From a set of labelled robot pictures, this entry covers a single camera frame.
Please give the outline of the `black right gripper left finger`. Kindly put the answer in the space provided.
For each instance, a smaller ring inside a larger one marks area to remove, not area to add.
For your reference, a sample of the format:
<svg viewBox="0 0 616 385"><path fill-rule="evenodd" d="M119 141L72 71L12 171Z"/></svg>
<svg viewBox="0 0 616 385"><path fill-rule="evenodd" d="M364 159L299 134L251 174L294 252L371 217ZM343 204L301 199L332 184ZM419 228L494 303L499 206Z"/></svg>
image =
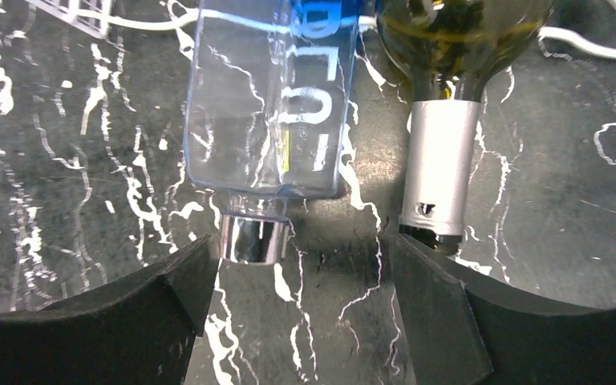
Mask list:
<svg viewBox="0 0 616 385"><path fill-rule="evenodd" d="M205 331L208 237L37 311L0 314L0 384L180 384Z"/></svg>

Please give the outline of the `dark green bottle silver neck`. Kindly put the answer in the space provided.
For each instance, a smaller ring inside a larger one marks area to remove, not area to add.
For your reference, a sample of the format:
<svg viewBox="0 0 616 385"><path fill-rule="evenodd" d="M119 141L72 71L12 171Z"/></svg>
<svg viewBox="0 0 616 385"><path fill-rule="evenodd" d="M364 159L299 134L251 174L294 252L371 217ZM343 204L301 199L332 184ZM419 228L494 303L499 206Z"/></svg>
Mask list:
<svg viewBox="0 0 616 385"><path fill-rule="evenodd" d="M377 30L411 80L413 104L399 230L457 252L487 82L537 37L549 1L379 1Z"/></svg>

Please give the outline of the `blue rectangular glass bottle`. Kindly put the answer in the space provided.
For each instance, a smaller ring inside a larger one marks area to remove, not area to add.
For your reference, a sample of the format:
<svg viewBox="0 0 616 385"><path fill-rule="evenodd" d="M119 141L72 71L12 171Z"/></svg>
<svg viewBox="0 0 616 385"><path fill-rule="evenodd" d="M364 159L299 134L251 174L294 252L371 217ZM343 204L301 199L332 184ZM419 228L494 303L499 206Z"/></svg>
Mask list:
<svg viewBox="0 0 616 385"><path fill-rule="evenodd" d="M192 182L229 195L218 257L285 256L287 205L338 195L359 1L203 1L184 117Z"/></svg>

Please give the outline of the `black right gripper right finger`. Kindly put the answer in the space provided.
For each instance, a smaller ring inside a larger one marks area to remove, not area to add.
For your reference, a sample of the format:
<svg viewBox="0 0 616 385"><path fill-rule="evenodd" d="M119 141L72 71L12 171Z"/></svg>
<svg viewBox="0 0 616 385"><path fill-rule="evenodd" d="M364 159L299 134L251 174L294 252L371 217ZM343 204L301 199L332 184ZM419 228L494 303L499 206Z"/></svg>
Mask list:
<svg viewBox="0 0 616 385"><path fill-rule="evenodd" d="M419 384L616 384L616 308L509 286L403 234L391 268Z"/></svg>

